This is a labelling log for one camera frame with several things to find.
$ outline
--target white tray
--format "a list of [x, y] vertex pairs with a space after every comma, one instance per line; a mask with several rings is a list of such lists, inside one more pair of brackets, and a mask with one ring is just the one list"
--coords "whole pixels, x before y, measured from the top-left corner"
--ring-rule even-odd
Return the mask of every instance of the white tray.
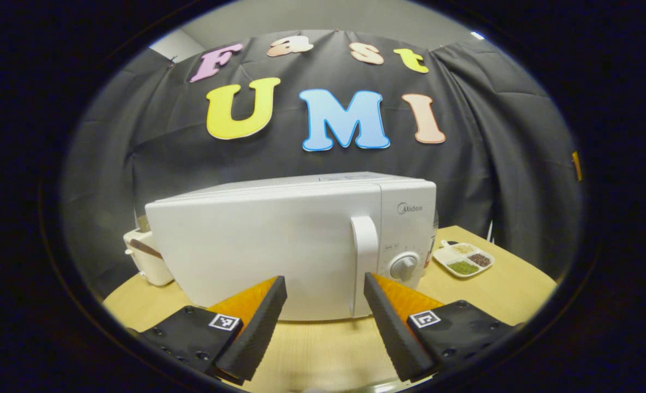
[[[447, 269], [448, 272], [451, 274], [455, 275], [456, 277], [461, 277], [461, 278], [467, 278], [467, 277], [472, 277], [475, 276], [478, 273], [481, 273], [482, 271], [486, 270], [487, 268], [493, 266], [495, 264], [495, 258], [493, 258], [492, 255], [488, 254], [488, 252], [483, 251], [482, 249], [474, 246], [473, 244], [469, 243], [457, 243], [457, 244], [448, 244], [447, 241], [442, 241], [442, 248], [438, 248], [437, 251], [433, 252], [432, 257], [439, 262], [442, 266]], [[466, 254], [461, 254], [460, 252], [456, 251], [454, 247], [457, 246], [468, 246], [470, 248], [473, 248], [473, 251], [468, 252]], [[483, 254], [484, 256], [488, 257], [490, 259], [491, 263], [488, 264], [488, 266], [480, 266], [477, 263], [473, 262], [471, 259], [468, 259], [468, 257], [473, 256], [474, 254]], [[478, 268], [477, 271], [470, 273], [470, 274], [461, 274], [458, 273], [458, 271], [453, 270], [450, 268], [451, 264], [455, 264], [457, 262], [464, 261], [467, 264], [470, 264], [471, 266], [476, 266]]]

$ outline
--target orange foam pad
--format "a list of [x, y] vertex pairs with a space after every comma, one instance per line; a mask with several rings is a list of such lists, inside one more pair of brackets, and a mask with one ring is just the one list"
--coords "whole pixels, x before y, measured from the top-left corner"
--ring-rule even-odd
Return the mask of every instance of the orange foam pad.
[[272, 287], [275, 279], [277, 279], [276, 276], [268, 279], [267, 281], [263, 281], [256, 286], [248, 288], [241, 293], [235, 294], [228, 299], [220, 301], [219, 303], [209, 307], [207, 310], [212, 313], [220, 313], [240, 318], [243, 321], [243, 329], [241, 329], [241, 331], [243, 331], [255, 315], [255, 311], [260, 307], [262, 300]]
[[392, 279], [388, 279], [374, 273], [371, 274], [386, 294], [386, 298], [393, 307], [393, 310], [396, 312], [396, 315], [403, 321], [405, 327], [408, 328], [411, 333], [412, 330], [407, 323], [409, 315], [432, 310], [433, 308], [442, 307], [444, 305], [443, 303], [432, 299], [430, 296], [425, 296], [414, 289], [410, 289], [400, 283], [396, 283], [396, 281], [393, 281]]

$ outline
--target foam letter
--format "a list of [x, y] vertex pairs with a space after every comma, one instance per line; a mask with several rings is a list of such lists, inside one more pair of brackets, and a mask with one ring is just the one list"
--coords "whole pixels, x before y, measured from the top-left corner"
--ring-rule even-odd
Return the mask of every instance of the foam letter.
[[379, 55], [379, 50], [368, 43], [353, 42], [350, 44], [352, 57], [360, 62], [369, 64], [383, 64], [384, 58]]
[[241, 49], [243, 49], [243, 44], [237, 43], [236, 45], [223, 47], [203, 55], [201, 57], [201, 65], [199, 65], [199, 69], [196, 70], [196, 74], [190, 79], [190, 82], [197, 82], [198, 80], [216, 75], [219, 72], [216, 64], [225, 66], [231, 59], [231, 52], [238, 52]]
[[280, 82], [280, 78], [262, 78], [248, 85], [255, 90], [255, 108], [245, 120], [233, 120], [231, 117], [234, 94], [241, 90], [239, 85], [226, 85], [210, 91], [206, 95], [209, 100], [206, 130], [218, 139], [242, 138], [260, 131], [272, 119], [274, 90]]
[[427, 74], [430, 70], [425, 67], [425, 65], [420, 65], [422, 61], [422, 56], [416, 55], [410, 49], [394, 49], [393, 53], [398, 53], [400, 59], [403, 60], [403, 64], [409, 69], [412, 69], [414, 72], [420, 72], [421, 74]]
[[391, 144], [381, 124], [379, 104], [382, 97], [379, 93], [356, 92], [347, 110], [328, 90], [304, 90], [298, 97], [308, 105], [308, 139], [303, 142], [304, 150], [315, 152], [333, 147], [333, 140], [326, 135], [326, 124], [343, 147], [352, 142], [357, 124], [360, 136], [355, 143], [359, 147], [383, 149]]
[[313, 48], [313, 45], [308, 43], [308, 37], [305, 35], [282, 38], [271, 43], [270, 46], [271, 48], [267, 52], [269, 57], [278, 57], [291, 52], [306, 52]]
[[430, 104], [432, 99], [422, 94], [404, 94], [401, 98], [410, 104], [415, 122], [417, 123], [417, 132], [415, 139], [423, 144], [440, 144], [447, 137], [437, 127], [435, 115], [432, 114]]

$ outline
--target midea logo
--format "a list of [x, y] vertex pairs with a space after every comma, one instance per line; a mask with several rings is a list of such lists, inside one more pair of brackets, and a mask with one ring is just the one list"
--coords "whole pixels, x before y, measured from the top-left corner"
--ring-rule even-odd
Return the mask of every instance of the midea logo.
[[421, 211], [422, 206], [409, 205], [409, 204], [406, 204], [405, 202], [400, 202], [400, 204], [398, 204], [397, 210], [398, 210], [398, 214], [404, 214], [405, 212], [409, 212], [409, 211]]

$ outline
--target microwave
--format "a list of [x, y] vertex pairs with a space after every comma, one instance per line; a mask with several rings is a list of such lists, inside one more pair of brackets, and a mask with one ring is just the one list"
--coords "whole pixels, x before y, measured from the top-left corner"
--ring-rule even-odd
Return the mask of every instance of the microwave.
[[416, 288], [435, 197], [433, 182], [374, 172], [233, 182], [147, 204], [141, 236], [163, 259], [154, 276], [198, 306], [284, 276], [280, 320], [359, 318], [366, 272]]

